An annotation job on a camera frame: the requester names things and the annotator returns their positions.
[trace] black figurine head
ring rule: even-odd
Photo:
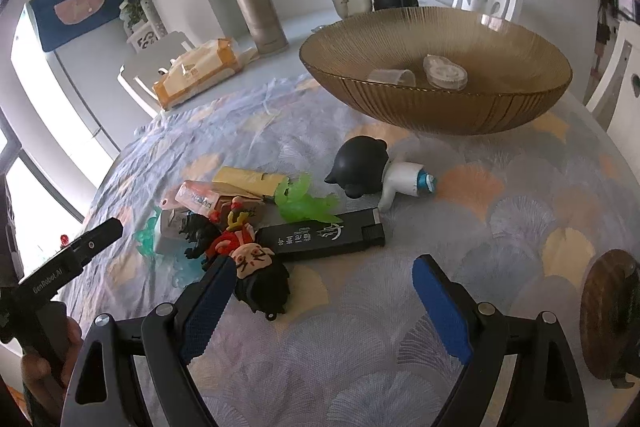
[[[324,182],[340,185],[353,199],[376,194],[382,190],[382,174],[388,160],[384,140],[354,136],[338,150],[334,167]]]

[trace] hand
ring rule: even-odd
[[[69,338],[69,349],[66,352],[65,363],[62,367],[60,379],[64,385],[61,391],[62,396],[52,396],[50,391],[45,387],[42,381],[47,375],[51,374],[51,367],[42,357],[34,354],[26,354],[22,357],[22,381],[33,397],[44,407],[45,411],[56,420],[60,420],[62,410],[59,404],[65,399],[66,387],[71,380],[71,373],[76,365],[78,353],[82,347],[82,330],[78,323],[71,317],[66,318],[66,331]]]

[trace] teal toy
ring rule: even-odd
[[[300,174],[298,181],[284,180],[276,188],[273,200],[278,206],[282,219],[288,223],[313,219],[321,223],[341,223],[331,211],[340,202],[338,196],[329,194],[324,198],[314,198],[307,194],[311,186],[311,176]]]
[[[156,252],[154,252],[154,229],[156,228],[156,222],[160,219],[161,212],[162,209],[155,206],[154,215],[146,220],[145,228],[133,234],[133,239],[140,243],[136,246],[136,249],[144,257],[156,255]]]

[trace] bowl rim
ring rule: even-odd
[[[477,15],[484,15],[481,14],[480,12],[468,12],[466,10],[460,10],[457,8],[452,8],[449,6],[410,6],[410,7],[402,7],[402,8],[390,8],[389,10],[456,10],[459,12],[464,12],[464,13],[469,13],[471,16],[477,16]],[[535,35],[537,37],[539,37],[540,39],[543,39],[543,41],[545,41],[549,46],[551,46],[552,48],[554,48],[559,55],[564,58],[565,63],[567,64],[568,68],[569,68],[569,75],[568,75],[568,79],[567,81],[565,81],[563,84],[560,84],[559,86],[556,87],[552,87],[551,89],[540,89],[540,90],[536,90],[536,91],[526,91],[526,92],[496,92],[496,91],[478,91],[478,92],[468,92],[468,91],[464,91],[464,90],[453,90],[453,89],[445,89],[443,87],[417,87],[417,86],[398,86],[397,84],[381,84],[380,82],[369,82],[368,80],[359,80],[357,78],[351,78],[350,76],[341,76],[340,74],[334,74],[334,73],[328,73],[327,71],[322,71],[319,68],[316,68],[314,66],[312,66],[311,64],[309,64],[303,57],[302,57],[302,53],[303,53],[303,49],[305,47],[305,45],[307,45],[309,43],[310,40],[315,39],[315,38],[320,38],[322,33],[324,31],[326,31],[327,29],[331,28],[332,26],[335,25],[341,25],[341,24],[347,24],[349,20],[354,20],[356,18],[360,18],[360,17],[371,17],[372,15],[374,15],[376,12],[368,12],[368,13],[360,13],[357,14],[351,18],[349,18],[348,20],[341,20],[341,21],[336,21],[332,24],[329,24],[327,26],[325,26],[324,28],[322,28],[320,31],[316,32],[316,33],[311,33],[311,35],[309,35],[304,42],[302,42],[302,44],[300,45],[300,50],[298,52],[298,58],[300,59],[300,62],[302,62],[303,66],[306,68],[307,71],[309,71],[309,73],[311,73],[311,75],[316,79],[316,81],[318,81],[319,84],[322,85],[322,82],[320,82],[320,80],[318,80],[318,78],[315,76],[314,72],[312,72],[311,70],[317,71],[320,74],[323,74],[325,76],[329,76],[332,77],[333,79],[337,79],[337,80],[345,80],[345,81],[349,81],[349,82],[357,82],[359,84],[366,84],[368,86],[382,86],[382,89],[386,89],[388,87],[394,87],[396,89],[404,89],[404,90],[414,90],[414,91],[418,91],[418,92],[435,92],[435,93],[447,93],[448,95],[455,95],[455,96],[469,96],[469,97],[480,97],[480,96],[534,96],[537,94],[544,94],[544,93],[549,93],[549,92],[554,92],[556,90],[559,89],[568,89],[569,84],[571,84],[572,80],[574,79],[574,68],[571,67],[571,64],[569,63],[569,59],[566,58],[566,56],[562,53],[562,51],[560,51],[560,48],[558,48],[556,45],[552,44],[551,42],[549,42],[548,40],[546,40],[542,35],[537,34],[536,32],[533,32],[531,30],[529,30],[528,28],[525,28],[524,26],[521,26],[515,22],[511,22],[508,21],[506,19],[500,19],[501,21],[507,23],[508,25],[513,25],[513,26],[517,26],[518,28],[523,29],[524,31]]]

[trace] clear plastic container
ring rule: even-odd
[[[433,87],[459,91],[465,88],[468,81],[465,69],[445,57],[427,55],[422,66]]]

